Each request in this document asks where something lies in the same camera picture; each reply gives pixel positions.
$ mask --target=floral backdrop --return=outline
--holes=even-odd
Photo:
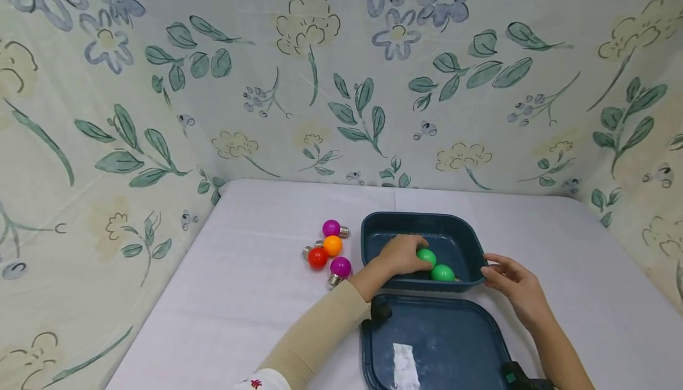
[[[574,197],[683,312],[683,0],[0,4],[1,390],[103,388],[236,178]]]

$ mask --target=right hand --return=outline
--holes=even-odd
[[[517,318],[529,332],[556,321],[534,273],[502,255],[485,254],[484,258],[498,263],[481,268],[486,278],[484,285],[508,297]]]

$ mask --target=container lid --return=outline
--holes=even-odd
[[[391,317],[365,321],[360,341],[370,389],[508,388],[502,333],[480,305],[460,299],[378,295]]]

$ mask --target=dark teal tray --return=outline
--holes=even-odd
[[[423,234],[437,264],[453,269],[461,282],[438,282],[429,272],[403,274],[385,284],[388,289],[465,292],[484,283],[481,266],[484,251],[477,234],[464,220],[453,215],[414,212],[374,212],[366,216],[360,228],[360,254],[363,265],[380,254],[388,240],[397,234]]]

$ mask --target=white tablecloth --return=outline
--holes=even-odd
[[[344,253],[360,269],[360,223],[377,210],[457,215],[485,251],[533,270],[596,388],[682,388],[683,318],[579,202],[263,180],[222,191],[108,390],[229,389],[246,378],[327,291],[327,272],[311,271],[302,248],[322,236],[325,220],[337,219],[351,229]],[[528,376],[542,376],[507,300],[485,287],[453,296],[486,308],[512,359]],[[355,332],[311,389],[363,388]]]

